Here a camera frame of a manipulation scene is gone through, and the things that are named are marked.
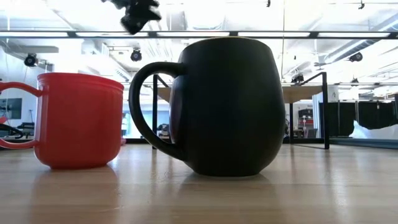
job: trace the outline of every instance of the fluorescent light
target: fluorescent light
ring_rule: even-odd
[[[66,32],[0,32],[0,37],[68,37]]]
[[[127,32],[77,32],[79,37],[147,37],[147,32],[138,32],[135,35],[131,35]]]
[[[387,37],[390,33],[385,32],[322,32],[318,37]]]
[[[157,32],[159,37],[226,37],[229,32]]]
[[[112,47],[109,46],[109,50],[120,50],[120,51],[128,51],[131,50],[132,47]]]
[[[309,32],[239,32],[241,37],[308,37]]]

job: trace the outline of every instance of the black panel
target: black panel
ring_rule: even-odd
[[[340,102],[339,136],[349,136],[354,131],[355,103]]]
[[[328,103],[329,112],[329,135],[338,136],[338,103]],[[323,103],[319,103],[320,125],[323,127]]]
[[[379,113],[376,102],[358,103],[359,125],[368,129],[377,129],[379,127]]]
[[[1,99],[0,113],[5,114],[7,111],[8,119],[21,119],[22,114],[22,98]]]
[[[379,128],[396,124],[394,103],[379,103]]]
[[[394,95],[394,99],[395,101],[393,103],[394,103],[395,118],[396,120],[398,120],[398,94]]]

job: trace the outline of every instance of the pipe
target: pipe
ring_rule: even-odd
[[[396,32],[398,30],[398,14],[390,17],[386,21],[380,23],[372,29],[372,31],[385,31],[385,32]],[[380,40],[352,40],[347,44],[343,45],[334,52],[328,54],[324,60],[325,63],[335,63],[341,59],[349,57]]]

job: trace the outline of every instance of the mug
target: mug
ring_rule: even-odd
[[[45,73],[39,89],[18,83],[0,83],[0,91],[18,88],[38,97],[35,139],[0,146],[34,147],[39,161],[53,169],[104,166],[120,150],[123,85],[102,77],[77,73]]]
[[[173,143],[146,124],[139,93],[155,73],[174,77],[170,96]],[[142,67],[129,90],[132,118],[154,147],[212,176],[258,174],[277,155],[284,137],[285,106],[271,49],[241,37],[206,39],[186,47],[178,63]]]

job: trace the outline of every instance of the wooden table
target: wooden table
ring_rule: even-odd
[[[313,95],[322,92],[322,86],[283,86],[285,103],[295,103],[300,100],[309,100]],[[158,88],[157,94],[165,101],[170,101],[171,88]]]
[[[74,171],[0,151],[4,224],[396,224],[397,189],[398,151],[385,149],[283,145],[260,175],[237,179],[196,175],[149,145]]]

